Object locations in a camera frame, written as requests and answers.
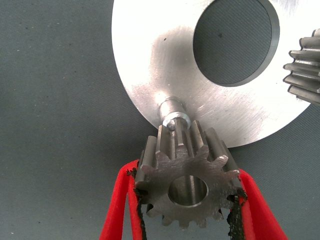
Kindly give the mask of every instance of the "spur gear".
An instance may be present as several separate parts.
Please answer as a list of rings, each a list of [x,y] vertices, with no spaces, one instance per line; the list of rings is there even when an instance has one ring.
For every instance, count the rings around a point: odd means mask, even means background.
[[[291,51],[293,63],[286,64],[285,69],[291,74],[284,79],[290,84],[288,91],[309,103],[320,105],[320,29],[312,37],[300,40],[301,50]]]
[[[189,222],[206,227],[206,218],[223,218],[220,208],[231,209],[227,199],[242,191],[239,170],[215,130],[203,132],[198,121],[187,129],[182,118],[174,130],[160,126],[158,137],[149,136],[137,169],[136,187],[146,194],[147,215],[162,215],[167,226],[178,220],[186,229]]]

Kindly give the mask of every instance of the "helical gear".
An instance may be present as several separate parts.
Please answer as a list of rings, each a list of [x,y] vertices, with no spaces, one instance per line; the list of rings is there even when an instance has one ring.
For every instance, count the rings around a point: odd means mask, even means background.
[[[242,190],[230,152],[213,128],[202,132],[198,121],[187,129],[176,119],[175,129],[160,126],[158,137],[149,136],[137,169],[136,187],[146,193],[147,215],[162,215],[167,226],[178,220],[204,228],[206,218],[223,218],[220,208],[231,209],[227,199]]]
[[[300,45],[301,50],[290,52],[294,62],[284,66],[291,71],[284,82],[290,84],[289,93],[320,105],[320,29],[315,30],[311,37],[302,38]]]

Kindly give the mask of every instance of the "shiny metal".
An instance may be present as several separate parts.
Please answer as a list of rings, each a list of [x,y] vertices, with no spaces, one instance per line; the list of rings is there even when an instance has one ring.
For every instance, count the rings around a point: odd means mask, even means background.
[[[284,82],[291,85],[289,93],[320,105],[320,29],[315,30],[312,37],[302,38],[300,45],[301,50],[290,52],[294,62],[284,66],[291,71]]]
[[[159,105],[179,98],[190,119],[214,127],[228,147],[260,140],[286,126],[309,105],[287,93],[283,69],[298,39],[319,27],[319,0],[260,0],[272,26],[261,67],[240,86],[221,86],[199,70],[193,52],[197,22],[213,0],[115,0],[112,44],[131,100],[155,127]]]
[[[187,128],[190,128],[190,118],[180,100],[175,97],[169,97],[161,103],[159,107],[159,115],[162,120],[162,125],[171,130],[174,130],[175,128],[174,119],[176,118],[184,119],[187,124]]]
[[[220,220],[220,208],[232,207],[229,195],[242,191],[239,170],[213,128],[203,132],[198,121],[190,129],[183,119],[174,121],[174,131],[161,125],[158,137],[148,138],[135,185],[147,192],[147,215],[163,215],[163,225],[178,220],[185,229],[195,221],[204,228],[206,218]]]

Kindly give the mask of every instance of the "circular hole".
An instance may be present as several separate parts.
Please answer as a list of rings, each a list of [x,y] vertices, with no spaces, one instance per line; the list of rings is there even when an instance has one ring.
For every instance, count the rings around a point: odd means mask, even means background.
[[[182,206],[196,206],[207,196],[208,188],[204,181],[192,175],[181,176],[169,187],[170,200]]]
[[[195,28],[195,61],[213,83],[243,85],[266,69],[279,34],[278,15],[268,0],[215,0]]]

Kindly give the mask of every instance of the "metal plate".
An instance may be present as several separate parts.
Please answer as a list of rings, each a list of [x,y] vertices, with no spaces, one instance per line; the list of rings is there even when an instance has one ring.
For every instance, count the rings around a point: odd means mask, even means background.
[[[318,0],[260,0],[272,26],[265,61],[240,86],[208,80],[194,58],[197,22],[212,0],[115,0],[112,44],[122,83],[143,116],[161,124],[159,104],[179,98],[191,120],[214,127],[228,147],[249,144],[286,126],[309,103],[287,92],[290,50],[320,25]]]

